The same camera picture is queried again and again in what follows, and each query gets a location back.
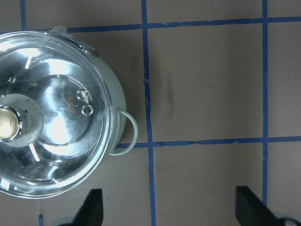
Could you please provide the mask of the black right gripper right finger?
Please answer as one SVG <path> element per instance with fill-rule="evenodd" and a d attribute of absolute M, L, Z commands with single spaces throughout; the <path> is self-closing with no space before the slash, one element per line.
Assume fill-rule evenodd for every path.
<path fill-rule="evenodd" d="M 290 225 L 290 219 L 277 218 L 247 186 L 236 187 L 235 216 L 241 226 Z"/>

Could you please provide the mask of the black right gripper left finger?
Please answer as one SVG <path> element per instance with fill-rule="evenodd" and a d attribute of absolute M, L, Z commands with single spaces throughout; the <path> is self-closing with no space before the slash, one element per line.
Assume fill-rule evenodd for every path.
<path fill-rule="evenodd" d="M 77 212 L 73 226 L 101 226 L 103 223 L 103 194 L 101 189 L 92 189 Z"/>

